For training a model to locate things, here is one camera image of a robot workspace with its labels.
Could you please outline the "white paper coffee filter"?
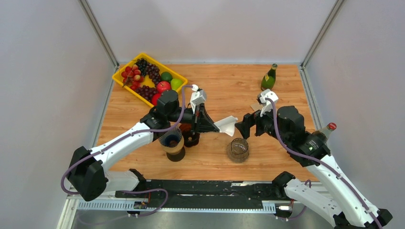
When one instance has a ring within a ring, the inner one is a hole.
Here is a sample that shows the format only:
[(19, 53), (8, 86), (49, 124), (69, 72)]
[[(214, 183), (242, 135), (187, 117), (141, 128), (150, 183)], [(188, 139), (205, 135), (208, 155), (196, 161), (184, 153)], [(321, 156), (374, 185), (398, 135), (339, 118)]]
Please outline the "white paper coffee filter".
[(229, 116), (224, 119), (221, 119), (214, 123), (214, 125), (218, 128), (220, 133), (225, 133), (229, 136), (234, 136), (235, 132), (235, 124), (238, 121), (238, 118), (234, 116)]

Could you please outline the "blue ribbed glass dripper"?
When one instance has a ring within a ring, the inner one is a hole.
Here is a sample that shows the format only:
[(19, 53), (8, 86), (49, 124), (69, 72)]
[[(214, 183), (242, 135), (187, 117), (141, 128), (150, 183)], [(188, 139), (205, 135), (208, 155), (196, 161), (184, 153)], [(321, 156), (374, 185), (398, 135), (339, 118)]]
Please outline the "blue ribbed glass dripper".
[(175, 127), (159, 138), (159, 143), (165, 147), (175, 147), (182, 140), (181, 129)]

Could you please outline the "wooden ring dripper holder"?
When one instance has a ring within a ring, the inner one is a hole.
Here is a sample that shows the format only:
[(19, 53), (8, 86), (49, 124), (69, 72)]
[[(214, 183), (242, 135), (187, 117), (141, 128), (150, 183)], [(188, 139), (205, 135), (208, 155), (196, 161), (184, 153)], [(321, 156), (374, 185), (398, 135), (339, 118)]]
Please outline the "wooden ring dripper holder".
[(161, 145), (162, 149), (169, 155), (177, 155), (179, 154), (183, 147), (184, 147), (184, 142), (181, 141), (175, 141), (171, 140), (168, 145)]

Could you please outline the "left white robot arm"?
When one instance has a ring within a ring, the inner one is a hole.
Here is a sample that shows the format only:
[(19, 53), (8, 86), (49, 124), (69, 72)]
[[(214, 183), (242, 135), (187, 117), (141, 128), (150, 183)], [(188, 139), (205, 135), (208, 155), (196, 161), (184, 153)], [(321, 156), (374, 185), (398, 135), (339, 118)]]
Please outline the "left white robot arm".
[(191, 95), (191, 107), (187, 108), (185, 103), (179, 103), (176, 91), (164, 91), (156, 106), (125, 133), (91, 149), (77, 148), (61, 179), (63, 191), (80, 195), (85, 201), (94, 200), (106, 191), (111, 182), (106, 172), (116, 162), (137, 148), (156, 141), (178, 124), (190, 124), (193, 134), (218, 133), (220, 129), (207, 114), (205, 100), (205, 91), (196, 89)]

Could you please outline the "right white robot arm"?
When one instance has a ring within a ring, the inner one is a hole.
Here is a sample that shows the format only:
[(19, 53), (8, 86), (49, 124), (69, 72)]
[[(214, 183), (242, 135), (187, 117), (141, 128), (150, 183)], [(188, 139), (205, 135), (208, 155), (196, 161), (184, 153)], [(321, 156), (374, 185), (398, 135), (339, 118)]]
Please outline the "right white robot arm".
[(389, 210), (372, 204), (347, 178), (327, 147), (327, 138), (306, 131), (304, 117), (294, 106), (283, 106), (276, 112), (258, 110), (235, 124), (244, 139), (250, 136), (253, 126), (256, 136), (268, 134), (279, 140), (290, 157), (312, 173), (331, 195), (325, 197), (285, 171), (273, 180), (275, 197), (301, 202), (336, 229), (381, 229), (392, 220)]

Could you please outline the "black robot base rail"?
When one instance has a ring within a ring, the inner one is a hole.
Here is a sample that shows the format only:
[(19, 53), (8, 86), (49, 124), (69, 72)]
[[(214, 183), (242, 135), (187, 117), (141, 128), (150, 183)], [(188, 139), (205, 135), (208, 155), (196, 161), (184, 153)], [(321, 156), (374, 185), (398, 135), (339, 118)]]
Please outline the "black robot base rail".
[(290, 201), (284, 188), (295, 176), (284, 171), (271, 182), (216, 180), (147, 180), (133, 169), (140, 183), (134, 194), (116, 191), (117, 198), (144, 198), (147, 206), (178, 210), (265, 210), (265, 202)]

